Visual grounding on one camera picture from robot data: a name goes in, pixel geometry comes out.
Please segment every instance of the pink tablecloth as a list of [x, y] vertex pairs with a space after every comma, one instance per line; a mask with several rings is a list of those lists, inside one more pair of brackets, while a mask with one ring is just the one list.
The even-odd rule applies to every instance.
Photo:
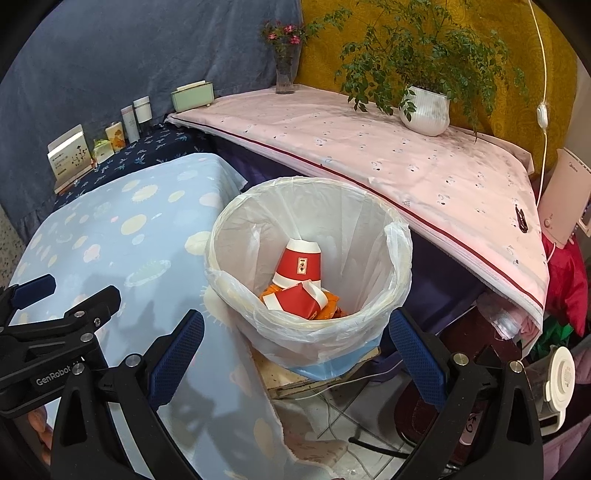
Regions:
[[[228, 96], [168, 121], [387, 199], [415, 231], [529, 313], [527, 340], [538, 333], [548, 268], [524, 150], [496, 139], [475, 142], [456, 128], [425, 137], [374, 106], [355, 112], [347, 97], [309, 87], [293, 95], [269, 89]], [[527, 233], [518, 227], [516, 205]]]

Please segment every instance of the glass vase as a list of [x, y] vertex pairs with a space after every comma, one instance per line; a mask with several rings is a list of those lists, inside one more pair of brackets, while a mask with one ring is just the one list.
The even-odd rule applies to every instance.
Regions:
[[281, 44], [275, 46], [275, 69], [277, 71], [277, 87], [279, 95], [294, 93], [294, 62], [297, 58], [299, 45]]

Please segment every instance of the wooden board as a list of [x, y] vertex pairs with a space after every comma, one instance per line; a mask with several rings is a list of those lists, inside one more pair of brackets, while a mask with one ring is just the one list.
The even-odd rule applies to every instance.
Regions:
[[379, 348], [374, 348], [367, 353], [351, 370], [340, 377], [330, 380], [316, 381], [302, 375], [291, 372], [276, 363], [267, 360], [260, 352], [251, 347], [252, 358], [261, 374], [263, 384], [267, 388], [271, 398], [286, 398], [291, 395], [303, 393], [317, 388], [326, 388], [335, 383], [340, 383], [351, 378], [365, 362], [380, 354]]

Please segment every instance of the green cloth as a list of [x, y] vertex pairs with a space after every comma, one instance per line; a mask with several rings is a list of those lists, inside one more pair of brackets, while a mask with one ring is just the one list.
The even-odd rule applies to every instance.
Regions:
[[566, 346], [569, 344], [570, 334], [573, 333], [570, 325], [562, 326], [555, 317], [548, 317], [544, 322], [542, 335], [531, 350], [534, 362], [550, 354], [552, 346]]

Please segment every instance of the white flower pot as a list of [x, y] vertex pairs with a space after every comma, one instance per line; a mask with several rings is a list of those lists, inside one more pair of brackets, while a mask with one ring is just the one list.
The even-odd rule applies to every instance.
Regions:
[[449, 127], [449, 100], [445, 95], [433, 93], [418, 87], [410, 87], [415, 95], [407, 95], [417, 108], [411, 113], [411, 121], [404, 115], [404, 109], [400, 109], [400, 119], [410, 130], [436, 137], [441, 135]]

